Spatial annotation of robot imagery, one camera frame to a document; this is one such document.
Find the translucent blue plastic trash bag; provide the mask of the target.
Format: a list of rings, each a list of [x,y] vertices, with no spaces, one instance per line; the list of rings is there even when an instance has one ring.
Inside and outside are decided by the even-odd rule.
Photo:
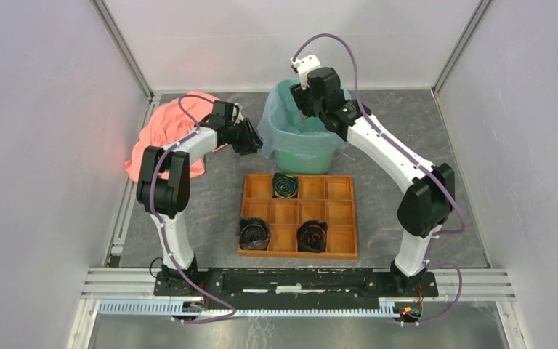
[[[317,117],[304,117],[290,93],[297,79],[285,79],[276,84],[267,96],[257,133],[263,142],[259,151],[265,158],[282,151],[299,159],[310,159],[335,150],[343,150],[349,143],[326,129]]]

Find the green plastic trash bin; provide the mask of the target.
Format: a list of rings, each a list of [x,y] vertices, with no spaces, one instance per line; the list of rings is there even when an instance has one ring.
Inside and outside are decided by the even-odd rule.
[[[346,148],[347,142],[328,131],[319,118],[302,114],[290,91],[295,84],[294,79],[282,80],[267,99],[270,148],[281,171],[322,175],[329,171],[335,152]]]

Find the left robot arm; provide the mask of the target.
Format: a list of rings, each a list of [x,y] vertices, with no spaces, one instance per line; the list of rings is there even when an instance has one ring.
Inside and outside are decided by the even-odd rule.
[[[183,137],[167,145],[149,145],[142,154],[137,200],[155,223],[163,251],[156,280],[182,296],[194,294],[199,287],[184,219],[190,200],[190,167],[223,145],[248,155],[256,153],[262,141],[238,105],[215,100],[210,113],[195,121]]]

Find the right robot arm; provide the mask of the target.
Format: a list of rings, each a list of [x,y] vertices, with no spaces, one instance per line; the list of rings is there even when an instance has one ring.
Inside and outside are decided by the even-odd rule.
[[[390,285],[401,297],[412,295],[426,273],[430,242],[456,205],[452,167],[436,166],[417,156],[389,133],[369,109],[356,99],[348,100],[333,68],[295,65],[293,70],[299,80],[290,91],[303,115],[320,119],[329,132],[363,151],[403,193],[397,209],[403,237],[390,267]]]

